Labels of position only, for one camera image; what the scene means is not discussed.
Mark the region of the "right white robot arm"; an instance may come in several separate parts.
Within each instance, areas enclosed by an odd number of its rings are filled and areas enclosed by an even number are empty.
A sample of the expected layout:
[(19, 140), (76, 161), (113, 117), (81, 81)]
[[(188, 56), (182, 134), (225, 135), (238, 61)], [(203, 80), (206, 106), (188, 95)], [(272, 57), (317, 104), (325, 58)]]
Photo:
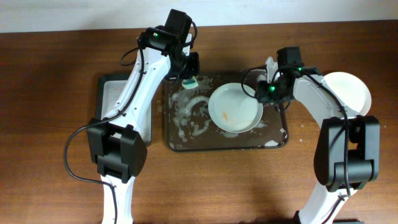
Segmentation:
[(331, 74), (315, 67), (284, 67), (280, 77), (257, 83), (258, 102), (277, 105), (297, 100), (320, 127), (313, 168), (317, 182), (294, 223), (332, 223), (345, 202), (379, 175), (380, 124), (368, 114), (371, 99), (350, 93), (362, 108), (355, 110), (343, 94), (364, 83), (345, 76), (342, 89), (331, 87)]

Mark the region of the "green sponge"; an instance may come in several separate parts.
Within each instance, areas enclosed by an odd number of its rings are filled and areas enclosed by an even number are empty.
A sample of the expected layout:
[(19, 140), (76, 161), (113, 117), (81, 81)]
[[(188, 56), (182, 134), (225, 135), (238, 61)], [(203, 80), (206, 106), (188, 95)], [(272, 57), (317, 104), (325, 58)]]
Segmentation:
[(197, 79), (195, 77), (192, 77), (190, 79), (184, 79), (182, 81), (182, 87), (186, 90), (191, 90), (198, 87)]

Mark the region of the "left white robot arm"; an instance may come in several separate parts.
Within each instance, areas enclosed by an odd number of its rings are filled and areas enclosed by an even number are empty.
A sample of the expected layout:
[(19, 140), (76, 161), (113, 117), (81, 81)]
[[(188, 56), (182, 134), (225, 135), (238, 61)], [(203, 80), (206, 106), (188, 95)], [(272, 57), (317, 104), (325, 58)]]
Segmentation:
[(197, 33), (150, 27), (137, 39), (132, 72), (113, 108), (87, 129), (91, 160), (104, 187), (103, 223), (132, 223), (135, 178), (147, 157), (142, 124), (163, 79), (177, 81), (198, 74), (199, 56), (191, 52)]

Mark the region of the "white plate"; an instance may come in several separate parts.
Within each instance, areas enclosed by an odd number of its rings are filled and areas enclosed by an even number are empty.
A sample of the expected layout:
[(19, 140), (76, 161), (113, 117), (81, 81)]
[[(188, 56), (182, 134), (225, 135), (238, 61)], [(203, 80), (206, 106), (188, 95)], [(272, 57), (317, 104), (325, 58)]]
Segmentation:
[(360, 115), (367, 115), (371, 108), (371, 93), (358, 77), (346, 72), (331, 72), (324, 76), (331, 90)]
[(211, 120), (223, 131), (243, 133), (259, 124), (263, 105), (247, 96), (240, 83), (227, 83), (211, 94), (208, 112)]

